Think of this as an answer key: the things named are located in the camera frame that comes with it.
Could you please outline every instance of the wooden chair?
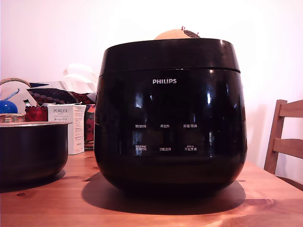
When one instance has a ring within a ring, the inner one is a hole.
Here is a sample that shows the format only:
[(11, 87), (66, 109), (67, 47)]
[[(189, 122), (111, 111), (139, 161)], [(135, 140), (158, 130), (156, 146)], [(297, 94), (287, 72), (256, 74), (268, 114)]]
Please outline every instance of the wooden chair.
[[(285, 117), (303, 118), (303, 100), (293, 103), (287, 103), (285, 100), (276, 101), (276, 109), (264, 165), (264, 169), (272, 174), (276, 173), (278, 153), (303, 158), (303, 140), (281, 139)], [(303, 191), (302, 184), (285, 177), (278, 177)]]

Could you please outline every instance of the blue ball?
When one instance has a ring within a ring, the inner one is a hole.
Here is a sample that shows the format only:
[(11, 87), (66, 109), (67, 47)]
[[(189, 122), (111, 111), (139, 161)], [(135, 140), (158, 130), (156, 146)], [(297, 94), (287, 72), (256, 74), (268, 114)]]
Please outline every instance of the blue ball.
[(18, 109), (11, 101), (0, 101), (0, 114), (17, 114)]

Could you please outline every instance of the wooden table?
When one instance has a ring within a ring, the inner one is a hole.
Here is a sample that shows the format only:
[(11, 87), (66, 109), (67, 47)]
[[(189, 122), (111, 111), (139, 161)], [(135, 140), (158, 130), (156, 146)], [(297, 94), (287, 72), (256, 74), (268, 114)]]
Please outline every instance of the wooden table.
[(1, 194), (1, 227), (300, 227), (303, 192), (247, 162), (213, 198), (125, 195), (99, 173), (94, 154), (69, 160), (54, 182)]

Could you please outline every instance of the product box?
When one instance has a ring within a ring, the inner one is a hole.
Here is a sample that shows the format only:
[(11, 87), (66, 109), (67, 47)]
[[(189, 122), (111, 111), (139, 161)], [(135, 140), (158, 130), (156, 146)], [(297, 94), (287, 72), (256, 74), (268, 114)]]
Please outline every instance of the product box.
[(85, 105), (47, 105), (49, 122), (71, 122), (68, 125), (68, 154), (84, 152)]

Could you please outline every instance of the black pot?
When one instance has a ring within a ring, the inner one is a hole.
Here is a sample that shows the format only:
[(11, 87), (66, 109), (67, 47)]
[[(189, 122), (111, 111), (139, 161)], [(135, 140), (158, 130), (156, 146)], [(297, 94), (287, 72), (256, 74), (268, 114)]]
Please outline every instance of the black pot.
[(0, 124), (0, 185), (11, 186), (50, 177), (67, 162), (68, 123)]
[(105, 51), (95, 154), (114, 186), (131, 192), (215, 192), (247, 152), (240, 70), (217, 39), (134, 42)]

